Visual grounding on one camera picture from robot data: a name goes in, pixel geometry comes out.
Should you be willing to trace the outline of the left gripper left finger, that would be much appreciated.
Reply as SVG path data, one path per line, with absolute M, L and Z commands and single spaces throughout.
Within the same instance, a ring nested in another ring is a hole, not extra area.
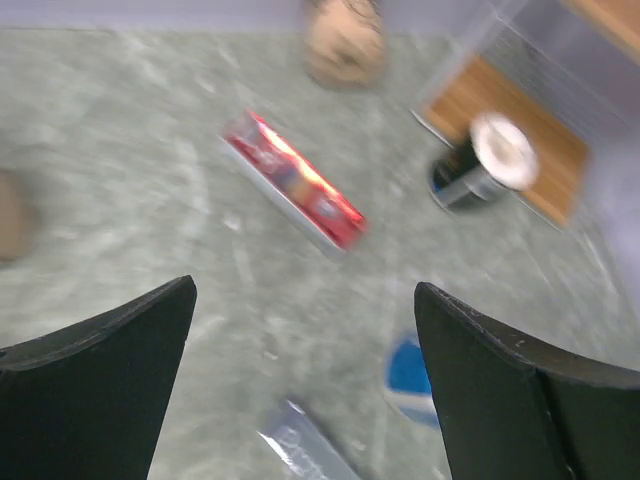
M 178 277 L 2 348 L 2 478 L 147 478 L 196 298 Z

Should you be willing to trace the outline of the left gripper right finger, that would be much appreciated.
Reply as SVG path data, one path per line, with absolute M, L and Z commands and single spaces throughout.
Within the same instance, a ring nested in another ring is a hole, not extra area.
M 427 282 L 414 315 L 455 479 L 636 479 L 639 373 L 558 348 Z

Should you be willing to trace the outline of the blue clear-wrapped paper roll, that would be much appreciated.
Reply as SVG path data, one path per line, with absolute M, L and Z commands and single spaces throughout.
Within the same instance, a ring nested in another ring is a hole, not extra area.
M 383 375 L 387 402 L 407 419 L 438 428 L 431 383 L 416 332 L 398 336 L 387 356 Z

